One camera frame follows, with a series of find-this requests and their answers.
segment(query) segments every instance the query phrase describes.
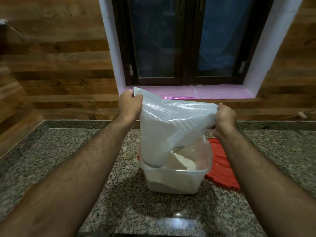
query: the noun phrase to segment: plastic bag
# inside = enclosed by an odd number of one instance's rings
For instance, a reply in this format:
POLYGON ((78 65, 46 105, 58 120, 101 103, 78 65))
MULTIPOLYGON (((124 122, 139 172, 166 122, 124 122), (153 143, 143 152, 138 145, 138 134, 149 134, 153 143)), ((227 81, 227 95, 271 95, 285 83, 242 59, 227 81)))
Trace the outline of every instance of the plastic bag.
POLYGON ((173 148, 194 143, 215 125, 216 104, 163 99, 134 87, 134 95, 137 94, 144 96, 140 153, 149 166, 162 167, 173 148))

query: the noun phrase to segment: plastic container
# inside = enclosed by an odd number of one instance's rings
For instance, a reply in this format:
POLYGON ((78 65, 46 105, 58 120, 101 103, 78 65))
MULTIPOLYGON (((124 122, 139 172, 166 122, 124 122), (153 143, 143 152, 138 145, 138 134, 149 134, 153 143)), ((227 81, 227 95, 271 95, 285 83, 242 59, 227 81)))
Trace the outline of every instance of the plastic container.
POLYGON ((147 186, 151 191, 169 194, 195 194, 204 175, 212 168, 212 148, 205 136, 198 139, 193 146, 194 152, 189 153, 190 159, 195 162, 196 170, 170 169, 150 167, 142 161, 139 153, 139 165, 143 169, 147 186))

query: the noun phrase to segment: granite countertop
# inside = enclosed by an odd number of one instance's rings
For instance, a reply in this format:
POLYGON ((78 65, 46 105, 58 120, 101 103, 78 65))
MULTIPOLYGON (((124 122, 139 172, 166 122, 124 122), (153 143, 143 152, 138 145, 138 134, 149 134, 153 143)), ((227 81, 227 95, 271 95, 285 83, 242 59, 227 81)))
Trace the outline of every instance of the granite countertop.
MULTIPOLYGON (((67 159, 98 129, 49 129, 20 155, 0 163, 0 220, 26 189, 67 159)), ((315 131, 243 133, 273 162, 316 196, 315 131)), ((265 236, 243 194, 203 181, 194 195, 148 190, 136 154, 140 130, 131 130, 109 179, 81 227, 88 232, 182 236, 265 236)))

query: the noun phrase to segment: red plastic lid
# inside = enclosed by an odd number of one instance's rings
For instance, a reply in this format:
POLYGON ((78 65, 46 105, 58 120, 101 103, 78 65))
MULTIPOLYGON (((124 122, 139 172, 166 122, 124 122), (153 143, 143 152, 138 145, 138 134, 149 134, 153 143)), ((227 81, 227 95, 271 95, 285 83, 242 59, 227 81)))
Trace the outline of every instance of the red plastic lid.
POLYGON ((227 160, 225 151, 216 138, 208 139, 213 151, 213 166, 211 171, 205 175, 207 180, 219 183, 226 187, 240 189, 237 179, 227 160))

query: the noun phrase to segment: hairy arm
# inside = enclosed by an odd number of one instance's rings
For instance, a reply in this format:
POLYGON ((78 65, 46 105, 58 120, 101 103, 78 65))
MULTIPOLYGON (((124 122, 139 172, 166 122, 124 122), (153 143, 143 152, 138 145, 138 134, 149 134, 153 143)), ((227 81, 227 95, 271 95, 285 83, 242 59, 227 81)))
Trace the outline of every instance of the hairy arm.
POLYGON ((260 224, 269 236, 314 236, 316 200, 235 128, 235 116, 219 104, 214 135, 260 224))
POLYGON ((74 236, 102 191, 142 99, 125 91, 118 117, 25 194, 2 222, 0 236, 74 236))

